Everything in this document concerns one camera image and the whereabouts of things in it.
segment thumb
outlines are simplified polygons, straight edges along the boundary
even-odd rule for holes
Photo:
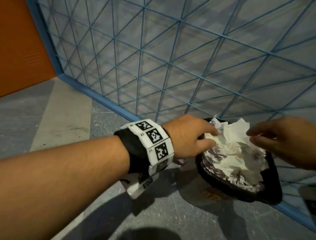
[[[216,146],[216,142],[212,139],[197,140],[197,146],[196,146],[197,154],[205,152],[215,146]]]
[[[253,136],[250,138],[250,142],[257,147],[263,148],[269,152],[279,154],[281,153],[280,145],[277,140],[272,140],[262,136]]]

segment person's left hand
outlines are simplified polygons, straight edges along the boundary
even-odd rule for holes
[[[173,119],[162,126],[170,135],[175,158],[195,157],[216,146],[214,140],[198,140],[198,137],[203,133],[210,133],[216,136],[218,135],[217,129],[207,121],[190,114]]]

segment blue metal frame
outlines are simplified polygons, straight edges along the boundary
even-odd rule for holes
[[[309,42],[309,41],[313,41],[316,39],[316,35],[315,36],[312,36],[312,37],[309,37],[307,39],[304,39],[304,40],[301,40],[299,42],[295,42],[295,43],[292,43],[290,45],[287,45],[287,46],[283,46],[283,47],[280,47],[280,44],[282,43],[282,41],[285,39],[285,37],[291,32],[292,28],[299,22],[299,20],[303,17],[303,15],[306,13],[306,11],[311,7],[311,5],[316,1],[316,0],[311,0],[305,7],[305,9],[300,13],[300,15],[297,17],[297,19],[292,23],[292,25],[289,27],[289,29],[285,32],[285,34],[282,36],[282,38],[278,41],[278,43],[270,50],[270,51],[265,51],[265,50],[262,50],[262,49],[259,49],[257,47],[254,47],[254,46],[251,46],[249,44],[245,44],[241,41],[237,41],[235,39],[232,39],[230,37],[228,37],[228,34],[240,29],[240,28],[243,28],[245,26],[247,26],[248,24],[268,15],[268,14],[271,14],[272,12],[275,12],[276,10],[278,9],[281,9],[295,1],[298,1],[298,0],[289,0],[288,2],[284,3],[284,4],[281,4],[277,7],[275,7],[274,9],[271,9],[269,11],[267,11],[266,13],[252,19],[251,21],[247,22],[247,23],[244,23],[243,25],[241,26],[238,26],[237,28],[234,28],[234,29],[231,29],[231,30],[228,30],[229,29],[229,26],[230,26],[230,23],[231,23],[231,20],[233,19],[233,17],[237,14],[238,10],[239,10],[239,7],[242,6],[243,4],[243,1],[241,0],[236,0],[236,4],[235,4],[235,7],[234,7],[234,10],[232,11],[229,19],[228,19],[228,22],[222,32],[222,34],[219,34],[219,33],[216,33],[216,32],[213,32],[213,31],[210,31],[210,30],[207,30],[207,29],[204,29],[202,27],[199,27],[199,26],[195,26],[189,22],[186,21],[187,17],[190,16],[193,12],[195,12],[196,10],[198,10],[199,8],[203,7],[205,4],[207,4],[210,0],[205,0],[203,3],[201,3],[200,5],[198,5],[197,7],[195,7],[193,10],[191,10],[189,13],[187,13],[186,15],[184,15],[184,12],[185,12],[185,7],[186,7],[186,3],[187,3],[187,0],[184,0],[184,4],[183,4],[183,7],[182,7],[182,12],[181,12],[181,16],[180,18],[175,18],[175,17],[172,17],[172,16],[169,16],[169,15],[166,15],[162,12],[158,12],[156,10],[153,10],[149,7],[149,4],[153,1],[153,0],[149,0],[149,1],[146,1],[146,0],[143,0],[143,4],[140,5],[140,4],[137,4],[137,3],[134,3],[134,2],[131,2],[129,0],[120,0],[120,1],[123,1],[123,2],[126,2],[126,3],[129,3],[129,4],[132,4],[134,6],[138,6],[140,7],[140,10],[135,14],[135,16],[132,17],[132,19],[129,20],[129,22],[126,23],[126,25],[120,30],[118,31],[117,33],[115,33],[115,28],[114,28],[114,10],[113,10],[113,0],[107,0],[104,4],[104,6],[101,8],[99,14],[96,16],[96,18],[94,19],[93,22],[91,22],[91,19],[90,19],[90,16],[89,16],[89,13],[88,13],[88,25],[84,24],[84,23],[81,23],[81,22],[78,22],[76,20],[73,19],[73,13],[74,13],[74,10],[75,10],[75,7],[77,6],[78,4],[78,1],[77,0],[75,2],[75,6],[72,10],[72,12],[69,12],[69,9],[67,7],[67,3],[66,3],[66,0],[64,0],[64,3],[65,3],[65,6],[66,6],[66,10],[67,10],[67,15],[63,14],[63,13],[60,13],[60,12],[57,12],[55,9],[53,9],[53,5],[54,5],[54,0],[50,1],[52,3],[52,5],[50,4],[50,2],[48,1],[48,4],[49,4],[49,7],[45,6],[45,5],[42,5],[38,2],[36,2],[36,0],[26,0],[27,2],[27,5],[29,7],[29,10],[31,12],[31,15],[33,17],[33,20],[34,20],[34,23],[38,29],[38,32],[40,34],[40,37],[45,45],[45,48],[47,50],[47,53],[48,53],[48,56],[50,58],[50,61],[53,65],[53,68],[57,74],[57,76],[65,81],[66,83],[68,83],[69,85],[71,85],[72,87],[74,87],[75,89],[81,91],[82,93],[88,95],[89,97],[91,97],[92,99],[98,101],[99,103],[105,105],[106,107],[108,107],[109,109],[113,110],[114,112],[118,113],[119,115],[123,116],[124,118],[130,120],[130,121],[138,121],[140,120],[141,116],[144,116],[146,114],[150,114],[150,113],[153,113],[155,114],[155,120],[157,121],[158,120],[158,117],[161,115],[161,116],[164,116],[166,118],[169,118],[168,116],[166,116],[163,111],[166,111],[166,110],[171,110],[171,109],[175,109],[177,107],[180,107],[180,106],[186,106],[186,110],[185,110],[185,113],[187,113],[189,111],[189,109],[191,107],[201,111],[201,112],[204,112],[210,116],[213,116],[215,113],[209,113],[197,106],[195,106],[194,104],[195,103],[200,103],[200,102],[204,102],[204,101],[208,101],[208,100],[211,100],[211,99],[217,99],[217,98],[223,98],[223,97],[227,97],[227,96],[233,96],[233,99],[228,103],[228,105],[225,107],[225,109],[222,111],[222,113],[220,114],[220,117],[243,117],[243,116],[249,116],[249,115],[256,115],[256,114],[262,114],[262,113],[271,113],[271,116],[268,118],[268,120],[270,120],[271,118],[273,118],[276,114],[281,114],[283,115],[283,112],[286,111],[286,110],[296,110],[296,109],[304,109],[304,108],[315,108],[316,105],[312,105],[312,106],[303,106],[303,107],[299,107],[299,108],[289,108],[290,104],[292,102],[294,102],[297,98],[299,98],[301,95],[303,95],[306,91],[308,91],[309,89],[311,89],[313,86],[316,85],[316,81],[314,81],[309,87],[307,87],[304,91],[302,91],[300,94],[298,94],[295,98],[293,98],[290,102],[288,102],[286,105],[284,105],[282,108],[280,109],[273,109],[269,106],[266,106],[265,104],[262,104],[258,101],[255,101],[253,99],[250,99],[246,96],[243,95],[243,93],[245,92],[249,92],[249,91],[255,91],[255,90],[258,90],[258,89],[264,89],[264,88],[267,88],[267,87],[271,87],[271,86],[277,86],[277,85],[280,85],[280,84],[284,84],[284,83],[288,83],[288,82],[294,82],[294,81],[300,81],[300,80],[304,80],[304,79],[308,79],[308,78],[312,78],[312,77],[315,77],[316,76],[316,68],[313,68],[313,67],[310,67],[310,66],[307,66],[307,65],[304,65],[302,63],[299,63],[299,62],[296,62],[292,59],[288,59],[288,58],[285,58],[285,57],[282,57],[280,55],[278,55],[278,53],[282,50],[285,50],[285,49],[288,49],[288,48],[291,48],[291,47],[295,47],[295,46],[298,46],[300,44],[303,44],[303,43],[306,43],[306,42]],[[94,28],[94,23],[96,22],[96,20],[98,19],[98,17],[101,15],[102,11],[105,9],[105,7],[107,5],[111,5],[111,10],[112,10],[112,27],[113,27],[113,35],[108,35],[108,34],[105,34],[97,29]],[[56,29],[57,29],[57,33],[58,35],[55,35],[51,32],[49,32],[48,30],[48,26],[47,26],[47,23],[45,22],[44,20],[44,17],[42,15],[42,11],[41,11],[41,7],[44,7],[44,8],[47,8],[47,10],[50,12],[50,18],[54,21],[54,24],[56,26]],[[159,14],[161,16],[164,16],[168,19],[171,19],[171,20],[174,20],[174,23],[171,24],[169,27],[167,27],[164,31],[162,31],[161,33],[159,33],[156,37],[154,37],[153,39],[151,39],[150,41],[148,41],[146,44],[143,44],[143,27],[144,27],[144,15],[145,15],[145,12],[146,11],[151,11],[151,12],[154,12],[156,14]],[[60,15],[62,15],[63,17],[66,17],[68,19],[65,27],[64,27],[64,30],[62,30],[62,32],[59,32],[58,30],[58,26],[56,24],[56,21],[55,21],[55,17],[54,17],[54,14],[55,13],[58,13]],[[139,48],[138,47],[135,47],[135,46],[132,46],[124,41],[121,41],[120,39],[118,39],[118,35],[133,21],[133,19],[135,19],[139,14],[142,14],[142,28],[141,28],[141,38],[140,38],[140,46]],[[73,27],[72,27],[72,24],[73,23],[76,23],[76,24],[80,24],[84,27],[87,28],[87,31],[86,33],[83,35],[83,37],[81,39],[79,39],[78,41],[76,40],[75,38],[75,32],[73,30]],[[199,29],[201,31],[205,31],[205,32],[208,32],[208,33],[211,33],[211,34],[214,34],[216,35],[217,37],[215,39],[212,39],[202,45],[200,45],[199,47],[193,49],[193,50],[190,50],[188,51],[187,53],[185,54],[182,54],[181,56],[178,56],[176,58],[173,58],[173,52],[174,52],[174,49],[175,49],[175,46],[176,46],[176,43],[177,43],[177,38],[178,38],[178,34],[179,34],[179,31],[180,31],[180,27],[182,24],[185,24],[185,25],[188,25],[188,26],[191,26],[191,27],[194,27],[196,29]],[[74,43],[71,43],[69,41],[67,41],[66,39],[64,39],[64,33],[66,31],[66,28],[67,26],[70,25],[70,28],[72,30],[72,33],[73,33],[73,38],[74,38]],[[171,50],[171,53],[170,53],[170,58],[168,61],[165,61],[153,54],[150,54],[148,53],[147,51],[145,51],[145,47],[147,45],[149,45],[151,42],[153,42],[155,39],[157,39],[158,37],[162,36],[164,33],[166,33],[168,30],[170,30],[172,27],[176,26],[177,25],[177,30],[176,30],[176,34],[175,34],[175,38],[174,38],[174,41],[173,41],[173,47],[172,47],[172,50]],[[95,50],[95,47],[94,47],[94,39],[93,39],[93,34],[92,34],[92,30],[93,31],[96,31],[108,38],[110,38],[111,40],[99,51],[99,52],[96,52]],[[87,34],[90,34],[91,35],[91,39],[92,39],[92,45],[93,45],[93,54],[85,51],[84,49],[81,49],[80,48],[80,44],[82,42],[82,40],[85,38],[85,36]],[[52,38],[51,36],[54,36],[54,37],[57,37],[59,39],[59,43],[57,44],[57,46],[54,46],[53,44],[53,41],[52,41]],[[238,43],[240,45],[243,45],[243,46],[246,46],[248,48],[251,48],[251,49],[254,49],[254,50],[257,50],[259,52],[261,52],[262,54],[258,57],[255,57],[255,58],[252,58],[252,59],[248,59],[246,61],[243,61],[243,62],[240,62],[238,64],[234,64],[232,66],[229,66],[229,67],[226,67],[226,68],[223,68],[223,69],[220,69],[220,70],[216,70],[216,71],[213,71],[211,72],[210,69],[212,67],[212,62],[213,62],[213,59],[214,59],[214,56],[216,55],[216,52],[217,52],[217,49],[218,47],[220,46],[221,42],[222,41],[233,41],[235,43]],[[197,74],[194,74],[190,71],[187,71],[179,66],[177,66],[176,64],[174,64],[174,62],[212,42],[215,42],[217,41],[217,44],[216,44],[216,47],[214,49],[214,51],[212,52],[212,54],[210,55],[210,59],[202,73],[201,76],[197,75]],[[135,51],[128,57],[126,57],[124,60],[122,60],[121,62],[118,62],[117,61],[117,53],[116,53],[116,44],[117,42],[119,43],[122,43],[126,46],[129,46],[130,48],[134,49]],[[67,54],[66,53],[66,50],[64,48],[64,43],[67,43],[71,46],[74,47],[74,51],[71,53],[71,54]],[[109,44],[113,43],[114,44],[114,65],[111,64],[110,62],[104,60],[104,59],[101,59],[99,57],[99,53],[105,49]],[[58,56],[57,54],[57,51],[56,49],[61,46],[64,53],[65,53],[65,56],[66,56],[66,59],[62,58],[61,56]],[[92,60],[86,64],[85,66],[82,64],[82,60],[81,60],[81,57],[80,57],[80,54],[79,54],[79,51],[81,53],[85,53],[86,55],[88,56],[91,56],[92,57]],[[75,66],[72,64],[71,60],[73,58],[73,56],[78,53],[79,55],[79,60],[80,60],[80,66]],[[130,72],[122,69],[120,67],[120,64],[122,64],[124,61],[128,60],[130,57],[132,57],[133,55],[139,53],[139,59],[138,59],[138,74],[137,76],[134,76],[133,74],[131,74]],[[141,66],[141,58],[142,58],[142,54],[143,53],[146,53],[148,54],[149,56],[161,61],[163,64],[159,67],[156,67],[155,69],[147,72],[147,73],[144,73],[143,75],[140,75],[140,66]],[[287,61],[289,63],[292,63],[292,64],[295,64],[297,66],[300,66],[310,72],[312,72],[311,74],[309,75],[306,75],[306,76],[301,76],[301,77],[298,77],[298,78],[294,78],[294,79],[288,79],[288,80],[283,80],[283,81],[280,81],[280,82],[277,82],[277,83],[273,83],[273,84],[267,84],[267,85],[263,85],[263,86],[260,86],[260,87],[255,87],[255,88],[250,88],[250,89],[246,89],[246,87],[248,86],[248,84],[251,82],[252,78],[254,77],[254,75],[256,75],[256,73],[260,70],[260,68],[264,65],[264,63],[267,62],[267,59],[270,58],[270,57],[276,57],[276,58],[279,58],[279,59],[282,59],[284,61]],[[221,71],[224,71],[224,70],[227,70],[227,69],[230,69],[230,68],[233,68],[233,67],[236,67],[236,66],[239,66],[239,65],[242,65],[242,64],[245,64],[245,63],[248,63],[248,62],[251,62],[251,61],[255,61],[257,59],[261,59],[262,58],[262,62],[261,64],[258,66],[258,68],[250,75],[250,77],[248,78],[248,80],[244,83],[244,85],[240,88],[239,91],[232,91],[228,88],[225,88],[209,79],[206,79],[206,77],[212,75],[212,74],[215,74],[215,73],[219,73]],[[60,63],[60,60],[63,60],[65,61],[67,64],[66,66],[64,67],[64,69],[62,69],[62,65]],[[88,84],[87,82],[87,77],[88,76],[91,76],[90,73],[87,72],[87,67],[89,66],[89,64],[92,62],[92,61],[96,61],[96,66],[97,66],[97,73],[98,73],[98,79],[95,79],[95,82],[92,83],[92,84]],[[104,74],[103,76],[101,76],[101,73],[100,73],[100,70],[99,70],[99,64],[108,64],[111,67],[111,69],[106,73]],[[164,66],[167,66],[167,71],[166,71],[166,74],[165,74],[165,77],[164,77],[164,81],[163,81],[163,87],[160,89],[156,86],[154,86],[153,84],[145,81],[143,79],[143,76],[159,69],[159,68],[162,68]],[[190,80],[187,80],[183,83],[180,83],[180,84],[176,84],[176,85],[173,85],[173,86],[169,86],[169,87],[165,87],[166,85],[166,81],[167,81],[167,76],[168,76],[168,72],[169,72],[169,69],[170,67],[175,67],[177,69],[180,69],[182,70],[183,72],[185,73],[190,73],[191,75],[194,76],[193,79],[190,79]],[[66,68],[70,69],[71,71],[71,74],[73,77],[71,76],[68,76],[64,73],[64,70]],[[80,74],[75,77],[74,75],[74,70],[79,70],[80,71]],[[103,81],[106,79],[107,77],[107,74],[110,73],[111,71],[115,71],[115,74],[116,74],[116,87],[113,87],[112,85],[108,84],[106,81]],[[130,75],[133,77],[133,80],[131,80],[130,82],[124,84],[124,85],[119,85],[118,83],[118,70]],[[77,79],[79,77],[83,76],[85,81],[86,81],[86,86],[79,83],[77,81]],[[173,95],[173,94],[170,94],[167,90],[168,89],[171,89],[173,87],[177,87],[177,86],[180,86],[182,84],[185,84],[185,83],[188,83],[188,82],[191,82],[191,81],[194,81],[196,79],[199,79],[198,81],[198,84],[196,86],[196,89],[194,90],[194,93],[193,95],[191,96],[191,99],[190,101],[186,102],[184,101],[183,99],[180,99],[179,97]],[[101,87],[101,95],[96,93],[95,91],[91,90],[91,87],[93,87],[95,84],[100,84],[101,85],[101,81],[103,84],[111,87],[113,89],[113,91],[107,93],[107,94],[104,94],[103,92],[103,89]],[[131,82],[133,81],[137,81],[137,93],[136,93],[136,98],[130,96],[128,93],[122,91],[122,87],[126,86],[127,84],[130,84]],[[142,96],[142,97],[139,97],[139,83],[141,82],[144,82],[144,83],[147,83],[149,85],[151,85],[152,87],[154,87],[157,91],[153,92],[153,93],[150,93],[148,95],[145,95],[145,96]],[[219,88],[222,88],[222,89],[225,89],[226,91],[228,91],[229,93],[228,94],[225,94],[225,95],[222,95],[222,96],[216,96],[216,97],[211,97],[211,98],[208,98],[208,99],[205,99],[205,100],[195,100],[195,96],[196,94],[198,93],[199,91],[199,88],[201,87],[202,83],[206,81],[210,84],[213,84]],[[118,98],[118,105],[116,103],[113,103],[112,101],[108,100],[106,97],[109,96],[111,93],[113,92],[116,92],[117,93],[117,98]],[[160,100],[159,100],[159,104],[158,104],[158,108],[157,109],[152,109],[150,106],[148,106],[147,104],[141,102],[140,100],[142,98],[145,98],[147,96],[150,96],[150,95],[153,95],[155,93],[161,93],[160,95]],[[130,99],[129,102],[125,102],[123,104],[121,104],[120,102],[120,94],[124,94],[126,96],[128,96]],[[175,106],[175,107],[170,107],[170,108],[167,108],[167,109],[164,109],[163,111],[161,111],[161,104],[162,104],[162,99],[163,99],[163,95],[164,94],[167,94],[169,96],[172,96],[178,100],[181,100],[183,102],[183,104],[181,105],[178,105],[178,106]],[[235,115],[225,115],[225,113],[229,110],[229,108],[233,105],[233,103],[235,102],[235,100],[237,98],[245,98],[251,102],[254,102],[262,107],[264,107],[265,109],[267,109],[266,111],[261,111],[261,112],[251,112],[251,113],[246,113],[246,114],[235,114]],[[128,103],[131,103],[131,102],[136,102],[136,109],[135,109],[135,112],[131,113],[129,111],[127,111],[126,109],[124,109],[123,107],[121,107],[120,105],[124,105],[124,104],[128,104]],[[146,106],[148,109],[150,109],[151,111],[150,112],[147,112],[147,113],[143,113],[143,114],[138,114],[138,107],[140,105],[144,105]],[[282,185],[285,186],[285,185],[289,185],[289,184],[293,184],[294,182],[287,182],[287,181],[282,181]],[[294,220],[296,220],[297,222],[301,223],[302,225],[308,227],[309,229],[313,230],[316,232],[316,226],[314,225],[314,223],[312,222],[312,220],[310,219],[310,217],[308,217],[307,215],[301,213],[300,211],[298,211],[296,208],[294,208],[293,206],[287,204],[287,203],[284,203],[282,202],[281,204],[275,206],[276,209],[278,209],[279,211],[283,212],[284,214],[288,215],[289,217],[293,218]]]

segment hand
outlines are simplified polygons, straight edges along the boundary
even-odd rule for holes
[[[216,146],[214,140],[198,140],[198,137],[203,133],[211,133],[214,136],[218,135],[217,129],[203,119],[186,114],[162,126],[171,137],[175,158],[195,157]]]
[[[298,117],[282,117],[249,129],[250,142],[303,169],[316,170],[316,125]]]

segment blue wire mesh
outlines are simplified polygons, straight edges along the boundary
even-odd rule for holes
[[[41,0],[64,72],[141,118],[316,122],[315,0]],[[314,172],[276,160],[284,201]]]

